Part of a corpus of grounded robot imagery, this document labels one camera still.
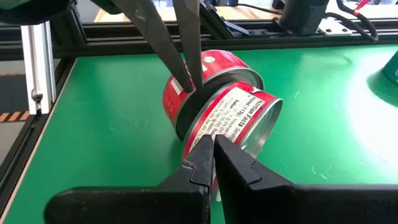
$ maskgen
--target can lid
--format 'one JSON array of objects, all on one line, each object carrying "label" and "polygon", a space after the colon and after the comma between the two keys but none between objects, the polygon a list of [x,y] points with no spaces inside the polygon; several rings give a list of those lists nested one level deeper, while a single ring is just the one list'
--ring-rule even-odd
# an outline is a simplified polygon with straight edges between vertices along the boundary
[{"label": "can lid", "polygon": [[256,157],[269,137],[282,109],[282,99],[276,98],[262,111],[256,122],[242,138],[239,145],[252,157]]}]

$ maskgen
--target white label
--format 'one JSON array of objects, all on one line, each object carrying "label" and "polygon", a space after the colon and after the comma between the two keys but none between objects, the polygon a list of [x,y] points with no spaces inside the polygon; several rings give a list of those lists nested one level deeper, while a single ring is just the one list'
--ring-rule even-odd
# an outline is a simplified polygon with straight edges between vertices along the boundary
[{"label": "white label", "polygon": [[235,142],[264,103],[264,100],[238,87],[233,88],[218,102],[203,122],[189,151],[204,134],[210,134],[213,140],[216,134],[224,134],[230,141]]},{"label": "white label", "polygon": [[177,93],[177,95],[179,95],[182,92],[183,88],[180,86],[178,81],[173,77],[170,83],[172,84],[174,91]]}]

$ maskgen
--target red can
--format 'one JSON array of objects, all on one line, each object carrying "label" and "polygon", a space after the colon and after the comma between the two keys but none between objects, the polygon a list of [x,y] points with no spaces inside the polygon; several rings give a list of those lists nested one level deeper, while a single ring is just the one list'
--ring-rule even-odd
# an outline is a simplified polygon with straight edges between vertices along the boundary
[{"label": "red can", "polygon": [[[230,83],[217,91],[198,113],[184,140],[184,157],[204,134],[210,134],[213,140],[216,134],[224,134],[256,157],[281,109],[282,99],[242,81]],[[218,190],[216,181],[213,190]]]},{"label": "red can", "polygon": [[203,88],[200,91],[186,93],[173,76],[167,81],[164,90],[165,113],[181,140],[209,97],[225,84],[244,81],[258,89],[264,88],[261,76],[231,52],[207,50],[202,52],[201,61]]}]

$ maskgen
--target black cable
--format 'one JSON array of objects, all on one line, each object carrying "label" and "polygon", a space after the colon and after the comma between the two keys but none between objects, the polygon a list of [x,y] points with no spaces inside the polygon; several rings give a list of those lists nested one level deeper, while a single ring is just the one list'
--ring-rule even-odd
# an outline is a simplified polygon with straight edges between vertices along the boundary
[{"label": "black cable", "polygon": [[326,17],[333,17],[335,19],[340,20],[345,26],[352,27],[354,30],[359,32],[363,37],[369,39],[370,41],[378,41],[379,36],[377,34],[377,30],[374,27],[374,25],[369,21],[368,18],[364,17],[361,13],[356,14],[355,10],[350,9],[349,7],[345,6],[342,0],[336,0],[338,8],[343,11],[347,12],[348,14],[351,14],[355,17],[357,17],[364,25],[366,28],[369,29],[369,32],[371,35],[367,34],[360,26],[356,25],[353,21],[345,18],[344,16],[341,16],[339,14],[333,13],[333,12],[327,12],[325,14]]},{"label": "black cable", "polygon": [[361,20],[361,22],[364,23],[364,25],[369,29],[371,35],[367,34],[362,28],[360,28],[360,26],[358,26],[357,24],[355,24],[353,21],[345,18],[342,15],[336,14],[334,12],[327,12],[325,14],[325,17],[333,17],[335,19],[340,20],[344,26],[347,27],[352,27],[354,30],[356,30],[357,32],[359,32],[363,37],[367,38],[368,40],[374,42],[374,41],[378,41],[379,40],[379,36],[377,34],[376,28],[374,27],[374,25],[366,18],[364,17],[362,14],[358,14],[358,19]]},{"label": "black cable", "polygon": [[269,13],[273,13],[273,14],[277,14],[277,15],[282,15],[282,13],[279,12],[279,11],[275,11],[275,10],[272,10],[272,9],[264,9],[264,8],[257,7],[257,6],[252,6],[252,5],[249,5],[249,4],[240,4],[239,3],[239,4],[237,4],[237,6],[246,6],[246,7],[257,9],[257,10],[260,10],[260,11],[263,11],[263,12],[269,12]]}]

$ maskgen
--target green table surface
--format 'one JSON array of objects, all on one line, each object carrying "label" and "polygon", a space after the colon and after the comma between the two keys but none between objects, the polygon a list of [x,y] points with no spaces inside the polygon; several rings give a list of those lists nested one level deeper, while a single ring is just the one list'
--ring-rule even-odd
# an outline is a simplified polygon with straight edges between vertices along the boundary
[{"label": "green table surface", "polygon": [[[259,161],[296,183],[398,183],[398,87],[379,71],[398,45],[234,53],[284,99]],[[180,164],[156,55],[79,58],[5,223],[43,223],[79,186],[153,186]],[[212,223],[223,223],[221,203]]]}]

